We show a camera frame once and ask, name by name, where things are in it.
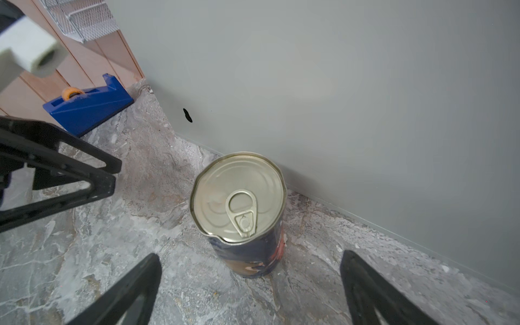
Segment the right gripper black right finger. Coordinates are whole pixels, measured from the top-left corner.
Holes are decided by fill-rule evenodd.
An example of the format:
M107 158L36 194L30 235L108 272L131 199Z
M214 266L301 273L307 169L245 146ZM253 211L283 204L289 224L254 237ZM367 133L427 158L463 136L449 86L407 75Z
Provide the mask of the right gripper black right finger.
M340 273L353 324L437 324L356 252L343 252Z

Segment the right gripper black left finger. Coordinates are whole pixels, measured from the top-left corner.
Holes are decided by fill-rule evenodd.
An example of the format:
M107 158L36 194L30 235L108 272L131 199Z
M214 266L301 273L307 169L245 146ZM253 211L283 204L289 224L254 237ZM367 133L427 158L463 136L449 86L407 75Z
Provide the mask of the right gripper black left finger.
M162 265L150 253L70 324L148 324L161 284Z

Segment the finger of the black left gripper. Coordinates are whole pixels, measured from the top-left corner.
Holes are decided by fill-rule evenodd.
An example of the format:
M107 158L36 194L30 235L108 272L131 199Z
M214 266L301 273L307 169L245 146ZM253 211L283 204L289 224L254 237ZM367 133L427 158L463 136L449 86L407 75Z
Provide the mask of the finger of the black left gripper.
M101 170L109 174L121 171L120 159L54 124L9 116L1 117L1 145L18 150L26 157L50 157L59 153L58 146L61 143L102 161L104 166Z
M116 185L114 176L116 161L107 161L105 164L103 168L97 168L94 173L89 173L87 171L89 165L81 163L80 168L73 169L73 174L36 167L32 185L34 190L78 181L87 182L89 188L2 211L1 231L6 232L50 215L112 196Z

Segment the open-top dark metal can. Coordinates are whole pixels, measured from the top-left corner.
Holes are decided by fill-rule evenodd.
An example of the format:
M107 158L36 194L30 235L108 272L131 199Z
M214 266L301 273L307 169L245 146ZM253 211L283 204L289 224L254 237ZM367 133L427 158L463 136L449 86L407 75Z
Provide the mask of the open-top dark metal can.
M234 273L261 278L284 253L287 187L281 170L254 152L209 164L194 181L190 213L215 254Z

